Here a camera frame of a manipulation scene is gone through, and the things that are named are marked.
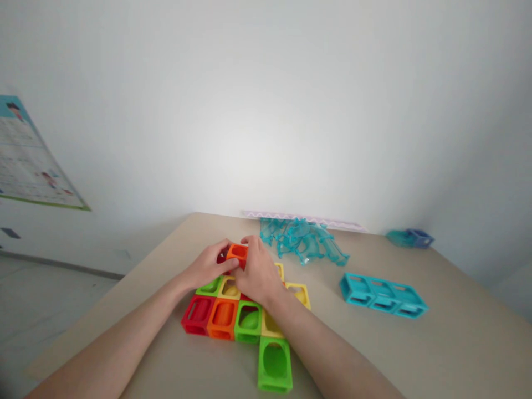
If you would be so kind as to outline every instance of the cube block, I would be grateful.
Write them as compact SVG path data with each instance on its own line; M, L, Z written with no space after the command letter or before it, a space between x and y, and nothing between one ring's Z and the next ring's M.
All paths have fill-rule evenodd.
M218 297L223 299L240 300L241 293L236 286L236 281L233 276L224 276L220 284Z
M237 318L237 311L238 301L216 298L207 323L209 337L234 341L234 322Z
M257 387L263 391L288 393L292 386L288 342L284 339L261 337Z
M411 286L393 282L390 282L390 286L395 296L401 301L401 305L395 311L397 316L417 319L428 311L427 304Z
M258 344L262 331L262 306L256 302L240 301L234 324L234 340Z
M248 247L240 244L232 244L227 252L227 259L237 258L240 261L240 267L245 270L245 262L248 258Z
M345 273L340 280L340 289L344 300L358 306L369 306L375 300L375 293L366 277Z
M206 335L209 316L211 316L215 298L212 296L194 295L190 301L181 325L187 334Z
M286 288L295 295L299 301L310 310L309 292L305 284L286 283Z
M415 248L427 249L434 242L434 237L430 236L423 230L407 229L406 231L413 236L413 245Z
M262 336L268 336L272 338L284 338L281 329L265 309L262 310L262 326L260 334Z
M429 309L416 290L406 284L345 273L340 289L348 303L409 319L417 319Z
M370 303L370 308L387 313L395 313L401 301L397 299L389 283L381 279L369 278L368 280L375 292L375 300Z
M196 295L213 296L216 298L218 296L218 292L220 291L222 278L223 276L220 276L212 280L210 283L204 285L203 287L198 288L196 290Z

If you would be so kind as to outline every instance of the person's left hand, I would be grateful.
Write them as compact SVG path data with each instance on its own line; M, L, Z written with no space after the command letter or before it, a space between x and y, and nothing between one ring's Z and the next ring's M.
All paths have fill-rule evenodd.
M210 283L222 273L238 267L240 265L238 259L229 259L223 263L216 263L216 258L220 252L231 244L230 240L225 239L214 245L209 245L182 273L182 277L187 279L192 288L197 289Z

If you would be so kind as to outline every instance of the green block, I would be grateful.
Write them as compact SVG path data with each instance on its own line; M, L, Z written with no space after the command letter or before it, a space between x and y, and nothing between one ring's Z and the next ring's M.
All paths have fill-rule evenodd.
M292 390L290 346L286 340L260 337L257 387L276 393L288 393Z
M220 291L220 286L222 285L222 279L223 276L220 276L203 287L198 288L196 294L217 297L218 291Z
M262 328L262 306L255 302L239 301L234 323L234 340L258 344Z

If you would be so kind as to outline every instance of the wall poster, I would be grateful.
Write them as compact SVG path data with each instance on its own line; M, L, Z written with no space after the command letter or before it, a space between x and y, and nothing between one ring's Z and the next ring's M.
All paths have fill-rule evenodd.
M5 95L0 95L0 197L90 211L41 139L22 102Z

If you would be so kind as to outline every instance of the floor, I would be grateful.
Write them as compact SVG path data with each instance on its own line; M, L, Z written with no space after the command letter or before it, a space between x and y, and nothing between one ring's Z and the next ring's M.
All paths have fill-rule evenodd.
M0 256L0 398L36 387L24 369L117 282Z

